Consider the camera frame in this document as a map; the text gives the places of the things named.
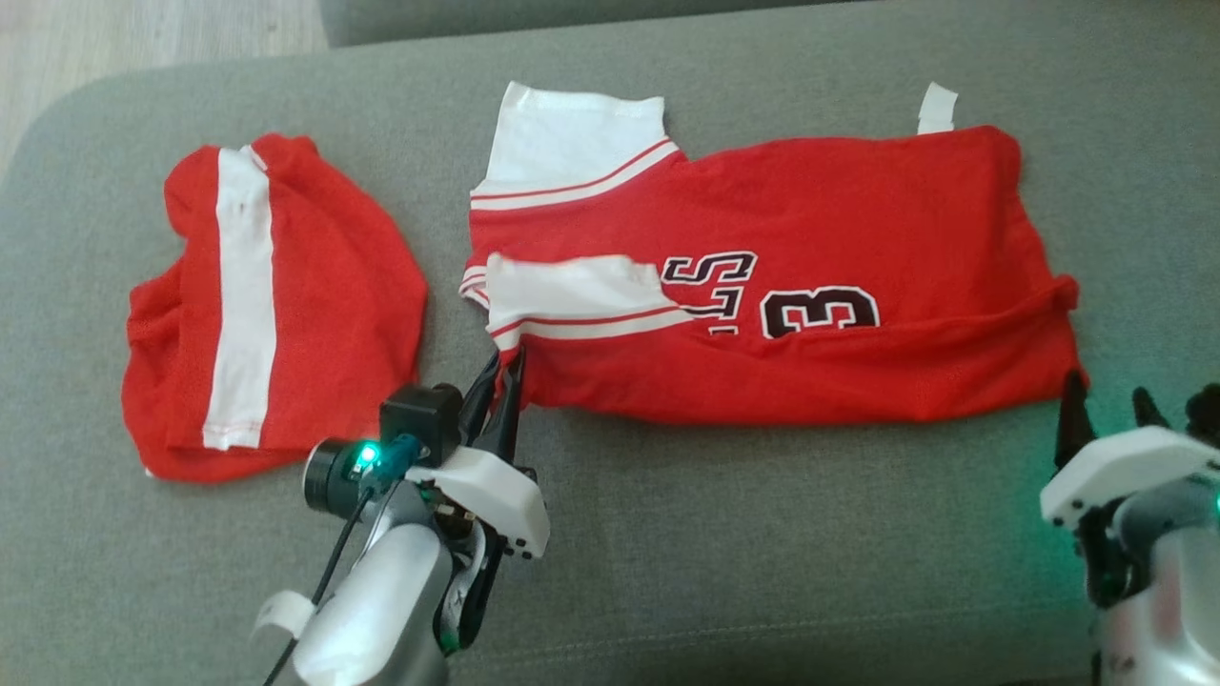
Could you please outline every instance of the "wire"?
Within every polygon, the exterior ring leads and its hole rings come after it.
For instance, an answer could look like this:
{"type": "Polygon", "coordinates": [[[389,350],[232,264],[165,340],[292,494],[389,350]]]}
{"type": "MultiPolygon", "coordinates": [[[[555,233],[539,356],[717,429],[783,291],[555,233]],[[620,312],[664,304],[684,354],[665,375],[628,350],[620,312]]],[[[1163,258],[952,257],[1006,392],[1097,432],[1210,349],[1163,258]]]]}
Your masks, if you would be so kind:
{"type": "MultiPolygon", "coordinates": [[[[360,499],[356,502],[356,508],[351,510],[351,516],[343,525],[343,531],[339,532],[339,538],[334,542],[334,548],[331,551],[331,559],[326,563],[326,570],[322,572],[322,579],[317,582],[317,588],[314,590],[314,597],[311,601],[316,607],[322,602],[322,596],[326,594],[326,587],[331,585],[331,577],[334,576],[334,568],[339,566],[339,558],[343,555],[343,548],[348,544],[348,538],[351,536],[351,530],[356,527],[356,521],[360,520],[360,513],[368,504],[368,500],[373,497],[372,488],[365,488],[365,492],[360,494],[360,499]]],[[[267,675],[267,680],[262,682],[262,686],[272,686],[276,679],[279,677],[279,673],[284,670],[284,665],[288,664],[288,658],[293,657],[293,649],[296,648],[296,638],[293,638],[284,646],[284,652],[279,653],[279,659],[276,660],[276,666],[271,668],[271,674],[267,675]]]]}

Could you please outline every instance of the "robotic arm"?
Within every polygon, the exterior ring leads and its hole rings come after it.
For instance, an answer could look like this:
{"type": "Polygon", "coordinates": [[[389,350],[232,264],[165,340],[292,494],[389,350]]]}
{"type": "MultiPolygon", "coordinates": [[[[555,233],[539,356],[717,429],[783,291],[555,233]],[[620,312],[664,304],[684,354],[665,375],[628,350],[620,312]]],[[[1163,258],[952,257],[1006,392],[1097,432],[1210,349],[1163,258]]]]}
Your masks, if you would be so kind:
{"type": "Polygon", "coordinates": [[[321,607],[328,574],[314,599],[284,591],[264,604],[255,630],[294,636],[267,684],[289,657],[309,686],[447,681],[445,657],[478,635],[500,560],[542,557],[550,537],[533,470],[512,465],[523,367],[525,352],[503,370],[493,356],[465,398],[406,386],[382,404],[379,441],[314,449],[306,503],[346,519],[345,531],[370,516],[373,526],[321,607]]]}
{"type": "Polygon", "coordinates": [[[1098,438],[1085,395],[1070,376],[1042,516],[1085,559],[1093,684],[1220,685],[1220,386],[1187,404],[1185,435],[1138,388],[1138,428],[1098,438]]]}

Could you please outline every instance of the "wooden floor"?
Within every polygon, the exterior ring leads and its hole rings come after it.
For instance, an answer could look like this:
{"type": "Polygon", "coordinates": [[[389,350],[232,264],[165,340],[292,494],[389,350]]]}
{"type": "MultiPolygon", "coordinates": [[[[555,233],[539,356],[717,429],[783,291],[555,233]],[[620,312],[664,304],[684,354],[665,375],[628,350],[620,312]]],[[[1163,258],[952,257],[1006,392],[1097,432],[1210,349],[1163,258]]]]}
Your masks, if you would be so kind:
{"type": "Polygon", "coordinates": [[[38,114],[92,81],[326,49],[317,0],[0,0],[0,177],[38,114]]]}

